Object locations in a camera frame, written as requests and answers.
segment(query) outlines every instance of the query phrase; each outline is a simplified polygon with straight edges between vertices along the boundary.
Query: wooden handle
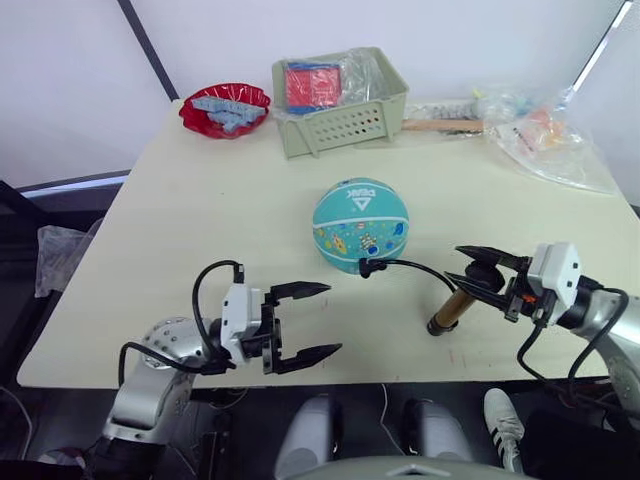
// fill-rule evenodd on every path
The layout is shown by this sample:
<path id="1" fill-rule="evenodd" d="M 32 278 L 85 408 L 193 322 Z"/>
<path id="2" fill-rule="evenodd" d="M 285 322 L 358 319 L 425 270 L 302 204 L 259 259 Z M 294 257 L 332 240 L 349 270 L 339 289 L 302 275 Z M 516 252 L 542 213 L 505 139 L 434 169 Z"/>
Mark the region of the wooden handle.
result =
<path id="1" fill-rule="evenodd" d="M 403 120 L 403 130 L 463 130 L 481 132 L 482 120 Z"/>

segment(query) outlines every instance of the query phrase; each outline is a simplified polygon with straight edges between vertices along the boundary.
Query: beige tabletop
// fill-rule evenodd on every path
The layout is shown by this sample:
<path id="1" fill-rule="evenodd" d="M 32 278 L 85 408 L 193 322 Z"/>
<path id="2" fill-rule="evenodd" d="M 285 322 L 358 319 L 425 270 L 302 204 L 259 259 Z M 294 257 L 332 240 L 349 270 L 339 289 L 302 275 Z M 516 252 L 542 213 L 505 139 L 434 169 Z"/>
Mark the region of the beige tabletop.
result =
<path id="1" fill-rule="evenodd" d="M 197 387 L 528 378 L 515 361 L 532 329 L 476 304 L 451 334 L 431 337 L 425 321 L 448 298 L 436 279 L 405 267 L 364 280 L 330 266 L 316 251 L 311 217 L 334 183 L 371 177 L 395 188 L 409 210 L 403 258 L 462 272 L 456 245 L 531 255 L 542 242 L 574 242 L 583 273 L 640 293 L 640 222 L 621 195 L 576 190 L 534 178 L 482 139 L 413 148 L 344 147 L 285 159 L 271 120 L 251 135 L 212 140 L 182 127 L 176 102 L 138 160 L 37 344 L 22 365 L 25 386 L 111 388 L 120 346 L 158 320 L 192 317 L 191 289 L 217 260 L 246 267 L 247 283 L 267 289 L 294 280 L 332 290 L 284 301 L 284 353 L 342 342 L 316 367 L 263 375 L 262 362 Z M 210 275 L 205 316 L 220 314 L 228 271 Z M 531 365 L 565 376 L 585 342 L 560 327 L 531 350 Z M 137 354 L 129 355 L 128 367 Z M 597 354 L 581 375 L 605 374 Z"/>

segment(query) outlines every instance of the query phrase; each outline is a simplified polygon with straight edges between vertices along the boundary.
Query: shoe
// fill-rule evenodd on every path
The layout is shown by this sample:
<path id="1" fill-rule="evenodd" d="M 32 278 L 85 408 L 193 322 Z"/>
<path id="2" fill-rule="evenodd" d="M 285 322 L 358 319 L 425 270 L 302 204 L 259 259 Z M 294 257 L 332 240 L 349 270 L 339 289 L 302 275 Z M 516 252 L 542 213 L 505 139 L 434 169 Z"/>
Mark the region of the shoe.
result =
<path id="1" fill-rule="evenodd" d="M 507 394 L 499 388 L 484 395 L 484 420 L 504 469 L 523 473 L 518 442 L 524 436 L 524 425 Z"/>

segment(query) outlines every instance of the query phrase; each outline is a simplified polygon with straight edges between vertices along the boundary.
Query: white wall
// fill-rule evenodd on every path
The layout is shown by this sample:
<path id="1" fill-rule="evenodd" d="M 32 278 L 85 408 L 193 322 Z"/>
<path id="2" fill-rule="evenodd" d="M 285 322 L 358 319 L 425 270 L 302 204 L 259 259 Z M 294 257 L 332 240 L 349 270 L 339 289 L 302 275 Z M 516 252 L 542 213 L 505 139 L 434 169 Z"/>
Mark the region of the white wall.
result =
<path id="1" fill-rule="evenodd" d="M 178 92 L 246 81 L 271 64 L 381 47 L 415 96 L 486 82 L 568 86 L 620 0 L 133 0 Z"/>
<path id="2" fill-rule="evenodd" d="M 640 4 L 637 2 L 574 97 L 570 113 L 591 132 L 627 200 L 640 205 Z"/>
<path id="3" fill-rule="evenodd" d="M 129 169 L 169 100 L 115 0 L 0 1 L 0 178 Z"/>

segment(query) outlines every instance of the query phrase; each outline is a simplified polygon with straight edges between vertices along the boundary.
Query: black pole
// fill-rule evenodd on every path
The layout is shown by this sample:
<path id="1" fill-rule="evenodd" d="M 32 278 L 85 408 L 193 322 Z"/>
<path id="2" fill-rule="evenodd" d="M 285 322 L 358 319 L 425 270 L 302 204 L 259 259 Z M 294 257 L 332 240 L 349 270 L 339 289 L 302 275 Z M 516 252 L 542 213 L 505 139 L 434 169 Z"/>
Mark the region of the black pole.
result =
<path id="1" fill-rule="evenodd" d="M 138 39 L 138 43 L 142 47 L 144 54 L 147 56 L 147 60 L 149 60 L 151 68 L 153 68 L 153 71 L 156 73 L 156 76 L 158 77 L 158 80 L 160 80 L 167 96 L 170 100 L 180 98 L 178 96 L 178 92 L 176 92 L 176 89 L 173 86 L 173 83 L 171 83 L 171 79 L 169 78 L 169 75 L 167 75 L 160 58 L 158 58 L 155 48 L 153 48 L 153 45 L 151 44 L 151 40 L 149 40 L 147 32 L 145 32 L 142 23 L 140 23 L 140 18 L 138 18 L 138 14 L 133 8 L 133 5 L 131 5 L 131 1 L 118 0 L 118 5 L 120 5 L 122 13 L 124 13 L 124 16 L 127 18 L 127 21 L 131 26 L 131 30 L 133 30 L 133 34 Z"/>

